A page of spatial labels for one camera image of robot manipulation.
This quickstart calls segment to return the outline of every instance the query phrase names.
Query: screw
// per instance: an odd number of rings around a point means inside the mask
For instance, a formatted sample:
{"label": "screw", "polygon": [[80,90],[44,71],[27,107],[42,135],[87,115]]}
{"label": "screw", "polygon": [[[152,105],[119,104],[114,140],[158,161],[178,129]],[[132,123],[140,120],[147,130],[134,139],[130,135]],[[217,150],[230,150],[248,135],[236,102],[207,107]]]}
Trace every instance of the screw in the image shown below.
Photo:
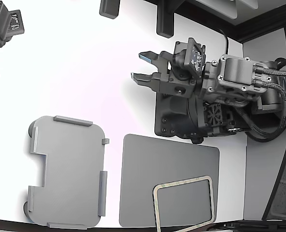
{"label": "screw", "polygon": [[216,67],[216,66],[218,65],[218,62],[217,62],[216,60],[213,60],[213,61],[211,62],[211,64],[212,64],[212,66]]}

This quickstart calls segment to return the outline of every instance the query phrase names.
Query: gray plastic lid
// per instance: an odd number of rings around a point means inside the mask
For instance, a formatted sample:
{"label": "gray plastic lid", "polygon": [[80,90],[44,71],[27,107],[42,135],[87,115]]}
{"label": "gray plastic lid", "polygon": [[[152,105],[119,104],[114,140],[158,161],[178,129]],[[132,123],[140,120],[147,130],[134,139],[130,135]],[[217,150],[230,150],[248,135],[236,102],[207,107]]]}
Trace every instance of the gray plastic lid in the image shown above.
{"label": "gray plastic lid", "polygon": [[38,225],[87,229],[105,216],[103,130],[92,122],[44,116],[29,128],[30,152],[45,155],[44,186],[29,186],[26,216]]}

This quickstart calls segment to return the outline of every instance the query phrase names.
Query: white table surface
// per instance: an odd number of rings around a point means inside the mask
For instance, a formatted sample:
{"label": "white table surface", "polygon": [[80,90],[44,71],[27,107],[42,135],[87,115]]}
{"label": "white table surface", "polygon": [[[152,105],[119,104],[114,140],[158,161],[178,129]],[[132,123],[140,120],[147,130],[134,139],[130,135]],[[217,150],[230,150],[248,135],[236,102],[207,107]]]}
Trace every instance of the white table surface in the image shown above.
{"label": "white table surface", "polygon": [[[44,159],[29,153],[28,127],[41,116],[60,115],[93,121],[110,138],[106,217],[97,227],[120,227],[123,138],[157,137],[155,93],[130,75],[156,68],[138,53],[173,52],[176,41],[193,37],[206,45],[211,61],[224,53],[223,36],[179,15],[175,36],[158,36],[156,6],[143,0],[121,0],[115,20],[99,15],[100,0],[4,3],[21,10],[26,32],[0,49],[0,219],[29,222],[22,207],[28,186],[42,185]],[[242,56],[242,44],[230,40],[229,53]],[[204,142],[220,150],[216,222],[243,218],[246,142],[244,134]]]}

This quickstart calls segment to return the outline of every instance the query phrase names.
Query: flat gray board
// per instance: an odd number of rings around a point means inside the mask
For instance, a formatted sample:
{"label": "flat gray board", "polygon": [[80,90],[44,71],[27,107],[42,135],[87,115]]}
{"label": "flat gray board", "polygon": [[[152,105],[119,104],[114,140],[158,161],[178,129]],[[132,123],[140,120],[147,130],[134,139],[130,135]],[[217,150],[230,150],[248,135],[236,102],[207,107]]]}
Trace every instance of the flat gray board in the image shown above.
{"label": "flat gray board", "polygon": [[[138,135],[123,145],[120,225],[155,227],[152,192],[156,185],[201,176],[212,178],[217,211],[219,150]],[[208,181],[159,190],[162,227],[190,226],[211,219]]]}

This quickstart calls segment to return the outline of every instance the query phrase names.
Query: rectangular frame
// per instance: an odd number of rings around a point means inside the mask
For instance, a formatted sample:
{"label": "rectangular frame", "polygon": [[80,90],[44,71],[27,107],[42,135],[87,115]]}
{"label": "rectangular frame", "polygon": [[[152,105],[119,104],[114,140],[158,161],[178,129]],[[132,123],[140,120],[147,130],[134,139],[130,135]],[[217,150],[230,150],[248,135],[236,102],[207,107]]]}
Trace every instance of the rectangular frame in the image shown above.
{"label": "rectangular frame", "polygon": [[210,200],[211,200],[211,219],[209,221],[187,227],[185,229],[181,229],[175,232],[188,232],[192,231],[194,229],[200,228],[202,226],[209,225],[215,221],[215,208],[214,208],[214,196],[213,196],[213,189],[212,189],[212,179],[210,176],[202,176],[197,178],[191,178],[187,180],[181,180],[181,181],[175,181],[170,182],[166,184],[159,184],[153,189],[153,205],[154,205],[154,213],[155,213],[155,222],[156,222],[156,228],[157,232],[161,232],[161,224],[160,224],[160,212],[159,212],[159,204],[158,204],[158,190],[159,189],[165,189],[169,187],[179,186],[179,185],[185,185],[185,184],[191,184],[198,181],[207,180],[209,182],[210,187]]}

